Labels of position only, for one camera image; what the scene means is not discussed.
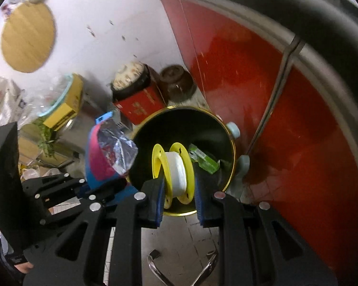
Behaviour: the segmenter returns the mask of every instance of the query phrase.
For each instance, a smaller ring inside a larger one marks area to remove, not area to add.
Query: yellow spool
[[[195,175],[194,168],[192,167],[192,162],[190,156],[188,155],[187,150],[181,143],[174,143],[170,147],[170,152],[177,152],[183,160],[187,187],[185,193],[181,196],[178,196],[178,200],[183,204],[189,204],[194,198],[195,191]],[[160,144],[155,144],[152,153],[152,171],[153,178],[156,179],[159,176],[159,171],[161,166],[163,167],[164,178],[166,183],[165,188],[165,201],[164,208],[169,209],[173,201],[173,185],[171,179],[170,168],[168,160],[166,157],[166,152]]]

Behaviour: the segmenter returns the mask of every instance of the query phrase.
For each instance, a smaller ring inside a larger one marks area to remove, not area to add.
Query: white wall
[[[33,73],[17,72],[0,49],[0,76],[27,91],[47,85],[56,75],[76,72],[88,79],[91,95],[103,104],[103,93],[110,94],[106,85],[122,64],[137,59],[157,71],[183,64],[160,0],[47,0],[46,4],[54,15],[56,43],[44,66]],[[0,36],[3,26],[0,11]]]

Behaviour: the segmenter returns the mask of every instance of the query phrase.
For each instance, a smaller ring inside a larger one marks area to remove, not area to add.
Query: gold rim
[[[231,182],[232,180],[232,177],[235,173],[235,167],[236,167],[236,145],[235,145],[235,141],[233,139],[233,136],[230,132],[230,130],[227,128],[227,126],[222,122],[222,120],[217,117],[216,115],[212,114],[211,112],[207,111],[206,109],[202,109],[200,107],[196,107],[196,106],[184,106],[184,105],[171,105],[171,106],[168,106],[168,107],[165,107],[163,109],[160,109],[158,111],[156,111],[155,113],[151,114],[149,117],[145,118],[139,125],[138,125],[138,128],[135,132],[133,132],[131,138],[134,139],[135,136],[138,134],[139,130],[147,123],[149,122],[151,119],[153,119],[155,116],[165,112],[165,111],[169,111],[171,109],[176,109],[176,108],[183,108],[183,109],[195,109],[197,111],[201,111],[209,116],[211,116],[212,118],[216,119],[221,125],[222,127],[224,128],[224,130],[227,132],[228,136],[229,136],[229,142],[231,143],[232,145],[232,150],[233,150],[233,164],[232,164],[232,170],[231,170],[231,175],[225,185],[225,187],[223,188],[222,191],[225,191],[228,186],[229,186],[229,183]],[[167,215],[167,216],[187,216],[187,215],[191,215],[191,214],[194,214],[196,213],[196,210],[195,211],[191,211],[191,212],[186,212],[186,213],[170,213],[170,212],[163,212],[164,215]]]

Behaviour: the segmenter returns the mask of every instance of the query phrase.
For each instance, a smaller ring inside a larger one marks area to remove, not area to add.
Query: round wooden board
[[[52,51],[56,29],[50,9],[43,3],[23,3],[5,23],[1,51],[16,71],[35,72]]]

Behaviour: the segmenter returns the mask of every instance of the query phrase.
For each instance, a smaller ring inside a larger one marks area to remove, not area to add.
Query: yellow box
[[[69,119],[77,115],[82,98],[84,83],[78,74],[73,74],[73,82],[63,103],[44,121],[52,130],[59,130]]]

